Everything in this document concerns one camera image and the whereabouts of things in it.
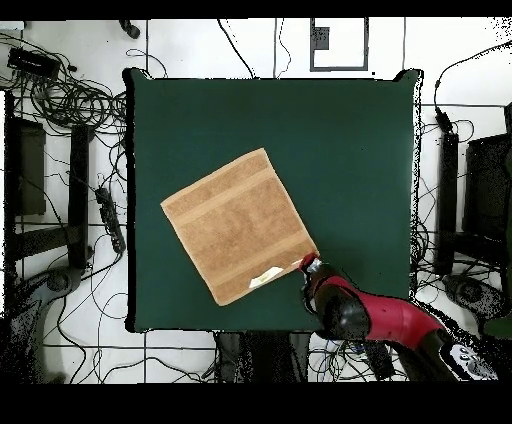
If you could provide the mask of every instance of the black power strip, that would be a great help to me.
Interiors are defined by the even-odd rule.
[[[101,206],[101,220],[105,224],[105,228],[112,240],[112,248],[114,249],[114,252],[121,254],[126,250],[126,243],[124,241],[123,233],[121,233],[121,226],[117,219],[116,207],[112,201],[112,197],[107,189],[103,187],[98,188],[94,193],[96,194],[96,201]]]
[[[36,78],[55,81],[59,75],[60,63],[50,57],[14,47],[9,51],[7,66]]]

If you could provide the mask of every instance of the towel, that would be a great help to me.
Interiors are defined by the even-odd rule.
[[[318,253],[264,149],[239,157],[161,206],[220,306]]]

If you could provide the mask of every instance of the table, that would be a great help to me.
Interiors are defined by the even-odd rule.
[[[150,80],[126,70],[127,329],[318,329],[299,272],[218,306],[160,207],[260,147],[322,258],[362,290],[408,298],[418,76]]]

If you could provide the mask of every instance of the towel label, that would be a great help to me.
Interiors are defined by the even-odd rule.
[[[272,277],[275,277],[281,271],[283,271],[283,268],[273,266],[268,271],[265,271],[263,274],[261,274],[259,277],[253,278],[251,280],[251,283],[249,284],[249,288],[254,289],[255,287],[265,284],[268,280],[270,280]]]

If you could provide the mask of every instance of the black cable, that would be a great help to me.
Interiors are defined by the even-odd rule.
[[[290,63],[292,63],[292,55],[290,54],[290,52],[288,51],[288,49],[285,47],[285,45],[283,44],[283,42],[281,41],[281,33],[283,32],[283,25],[284,25],[284,18],[283,20],[281,21],[281,28],[279,30],[279,36],[278,36],[278,39],[279,39],[279,44],[281,44],[281,47],[283,49],[286,50],[286,53],[288,54],[288,63],[286,64],[286,69],[284,71],[281,71],[279,72],[279,75],[277,76],[277,78],[279,79],[281,77],[282,74],[284,74],[285,72],[288,71],[288,67],[290,66]]]
[[[498,44],[496,46],[489,47],[487,49],[482,50],[481,52],[478,52],[478,53],[474,54],[473,56],[470,56],[470,57],[468,57],[466,59],[459,60],[459,61],[457,61],[455,63],[452,63],[451,65],[447,66],[443,70],[443,72],[441,72],[441,75],[439,75],[439,78],[437,79],[437,81],[435,83],[434,107],[436,108],[436,110],[439,110],[439,107],[437,106],[437,89],[441,85],[441,78],[443,78],[443,75],[445,74],[446,71],[448,71],[449,69],[453,68],[454,66],[461,65],[462,63],[467,62],[468,60],[476,59],[476,58],[485,56],[486,54],[490,53],[491,51],[498,50],[498,49],[500,49],[502,47],[508,48],[508,47],[511,47],[511,46],[512,46],[512,40],[507,41],[505,43]]]
[[[85,351],[85,349],[80,346],[78,343],[76,343],[74,340],[71,340],[68,336],[66,336],[64,334],[64,332],[62,331],[62,329],[60,328],[60,324],[61,324],[61,318],[62,318],[62,315],[64,314],[64,310],[66,309],[66,301],[67,301],[67,297],[64,296],[64,302],[63,302],[63,305],[62,305],[62,310],[60,311],[60,314],[59,314],[59,317],[57,318],[57,329],[59,330],[59,333],[60,335],[68,342],[68,343],[71,343],[72,345],[76,346],[77,348],[79,348],[84,357],[82,359],[82,362],[80,363],[79,367],[76,369],[75,373],[73,374],[73,377],[71,377],[71,380],[69,380],[69,384],[73,384],[73,380],[75,379],[75,377],[77,376],[78,372],[82,369],[84,363],[85,363],[85,360],[87,358],[87,352]]]
[[[172,370],[172,371],[176,371],[176,372],[180,372],[182,373],[184,376],[187,376],[188,378],[190,378],[192,381],[196,381],[198,383],[205,383],[205,381],[201,380],[201,376],[195,372],[187,372],[187,371],[184,371],[182,369],[179,369],[179,368],[176,368],[176,367],[173,367],[172,365],[169,365],[169,364],[166,364],[164,361],[162,361],[161,359],[159,358],[156,358],[154,356],[148,356],[145,360],[142,359],[141,361],[137,361],[133,364],[130,364],[130,365],[119,365],[117,367],[113,367],[111,368],[107,374],[105,374],[105,377],[101,380],[101,384],[105,384],[105,381],[107,380],[108,376],[115,370],[122,370],[122,369],[127,369],[127,368],[133,368],[137,365],[140,365],[142,363],[144,363],[145,361],[157,361],[158,363],[160,363],[161,365],[163,365],[164,367]]]
[[[142,50],[139,50],[139,49],[129,49],[126,51],[126,56],[128,56],[128,57],[141,57],[141,56],[142,57],[150,57],[151,59],[156,60],[160,64],[162,69],[164,70],[164,78],[168,78],[167,69],[165,68],[165,65],[161,62],[160,59],[153,56],[152,54],[146,54],[145,52],[143,52]]]
[[[242,55],[238,52],[237,48],[235,47],[235,45],[233,44],[233,41],[231,41],[231,37],[229,36],[229,34],[227,33],[227,31],[224,29],[224,27],[222,26],[222,23],[220,22],[220,19],[217,19],[217,24],[219,25],[220,29],[222,30],[222,32],[224,33],[224,35],[226,36],[226,38],[228,39],[229,41],[229,44],[231,45],[232,49],[235,51],[236,55],[239,57],[239,59],[242,61],[242,63],[245,65],[245,67],[247,68],[247,70],[249,71],[249,74],[251,75],[251,78],[255,78],[254,76],[254,73],[252,72],[251,68],[249,68],[249,65],[247,65],[247,62],[244,60],[244,58],[242,57]]]

